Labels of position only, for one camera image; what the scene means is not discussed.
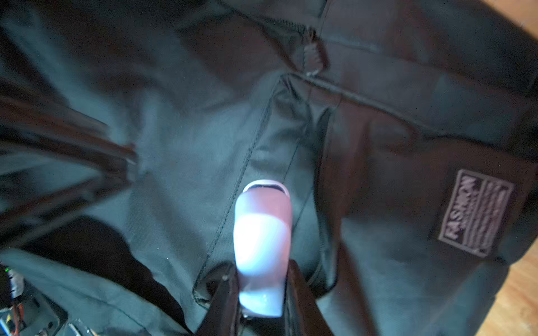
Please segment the wooden floor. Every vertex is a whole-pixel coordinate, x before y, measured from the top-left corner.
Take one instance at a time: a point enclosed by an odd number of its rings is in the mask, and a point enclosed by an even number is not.
[[[482,0],[538,38],[538,0]],[[538,336],[538,240],[512,265],[477,336]]]

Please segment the fabric patch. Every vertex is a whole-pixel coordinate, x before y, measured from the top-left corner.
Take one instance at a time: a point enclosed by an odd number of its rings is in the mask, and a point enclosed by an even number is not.
[[[439,240],[474,255],[491,251],[514,184],[461,169],[458,171]]]

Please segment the white object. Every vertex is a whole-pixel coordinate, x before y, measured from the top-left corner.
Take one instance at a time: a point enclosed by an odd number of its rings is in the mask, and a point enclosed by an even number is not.
[[[237,198],[233,248],[243,314],[280,317],[284,304],[292,202],[282,183],[249,183]]]

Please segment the black fabric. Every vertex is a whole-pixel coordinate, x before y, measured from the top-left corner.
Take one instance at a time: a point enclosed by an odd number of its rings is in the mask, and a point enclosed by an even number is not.
[[[96,331],[195,331],[212,271],[233,261],[235,199],[259,178],[290,191],[291,258],[336,335],[473,335],[538,233],[538,44],[478,1],[0,10],[1,77],[139,157],[130,190],[0,254]],[[327,63],[316,77],[302,73],[308,28]],[[7,180],[35,176],[21,185],[41,195],[81,175],[62,169]],[[485,259],[437,240],[460,169],[515,185]]]

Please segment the white plastic device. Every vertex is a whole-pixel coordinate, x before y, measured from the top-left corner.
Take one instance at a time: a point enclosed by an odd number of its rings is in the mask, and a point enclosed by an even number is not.
[[[282,316],[292,219],[289,192],[280,182],[251,182],[237,198],[233,248],[246,316]]]

